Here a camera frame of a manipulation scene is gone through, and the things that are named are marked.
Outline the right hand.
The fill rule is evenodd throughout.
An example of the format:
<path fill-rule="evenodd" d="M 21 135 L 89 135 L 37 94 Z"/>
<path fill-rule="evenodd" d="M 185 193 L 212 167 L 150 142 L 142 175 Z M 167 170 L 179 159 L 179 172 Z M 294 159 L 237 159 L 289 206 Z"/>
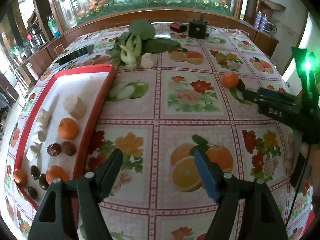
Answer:
<path fill-rule="evenodd" d="M 292 170 L 296 152 L 300 152 L 310 165 L 309 181 L 312 187 L 319 187 L 319 144 L 309 145 L 302 142 L 302 136 L 299 133 L 290 133 L 287 140 L 289 149 L 287 150 L 287 159 L 284 167 Z"/>

